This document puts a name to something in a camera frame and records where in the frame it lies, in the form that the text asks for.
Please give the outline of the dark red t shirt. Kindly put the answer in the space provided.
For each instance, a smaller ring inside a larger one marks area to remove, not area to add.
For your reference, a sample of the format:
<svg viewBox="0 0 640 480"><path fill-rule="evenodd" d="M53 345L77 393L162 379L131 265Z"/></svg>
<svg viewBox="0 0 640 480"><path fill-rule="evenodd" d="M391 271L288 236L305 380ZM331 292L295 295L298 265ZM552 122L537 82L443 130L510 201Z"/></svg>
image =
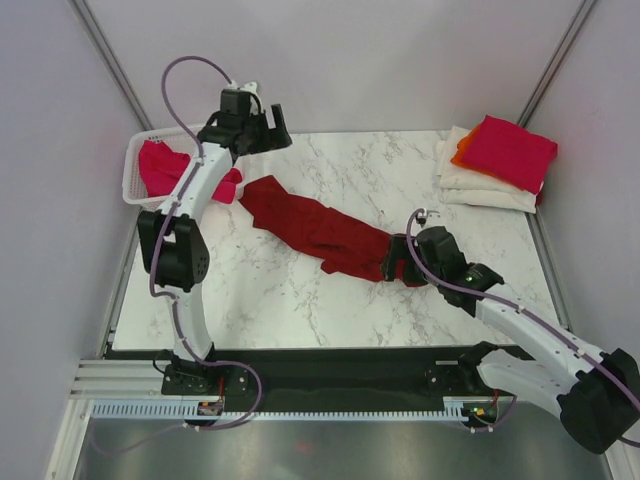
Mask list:
<svg viewBox="0 0 640 480"><path fill-rule="evenodd" d="M399 280L408 287L426 284L411 272L405 249L391 261L391 275L384 275L392 234L314 199L294 195L272 175L247 184L240 203L253 216L255 228L320 259L327 274L341 273L374 283Z"/></svg>

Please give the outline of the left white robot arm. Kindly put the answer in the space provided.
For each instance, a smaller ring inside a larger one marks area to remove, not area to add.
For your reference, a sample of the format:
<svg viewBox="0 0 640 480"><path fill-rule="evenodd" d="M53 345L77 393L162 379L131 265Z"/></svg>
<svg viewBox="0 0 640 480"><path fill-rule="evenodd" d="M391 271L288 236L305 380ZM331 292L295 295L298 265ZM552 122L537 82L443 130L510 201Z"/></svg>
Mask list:
<svg viewBox="0 0 640 480"><path fill-rule="evenodd" d="M150 293L170 305L174 346L162 392L212 395L223 365L205 321L202 284L210 253L200 223L238 158L287 148L292 139L281 106L264 109L255 82L231 83L204 126L187 133L196 147L184 173L156 210L139 214L137 231Z"/></svg>

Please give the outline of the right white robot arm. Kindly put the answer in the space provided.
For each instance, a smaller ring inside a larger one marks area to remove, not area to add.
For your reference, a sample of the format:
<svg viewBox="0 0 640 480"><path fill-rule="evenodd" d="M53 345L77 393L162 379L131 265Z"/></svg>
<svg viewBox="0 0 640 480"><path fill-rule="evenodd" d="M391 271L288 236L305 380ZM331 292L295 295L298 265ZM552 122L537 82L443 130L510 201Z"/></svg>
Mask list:
<svg viewBox="0 0 640 480"><path fill-rule="evenodd" d="M489 387L532 403L595 454L633 443L626 435L639 421L639 368L626 351L606 352L541 319L498 273L467 261L443 226L392 236L381 270L386 281L435 286L449 305L528 354L522 360L487 342L476 345L457 371L465 391Z"/></svg>

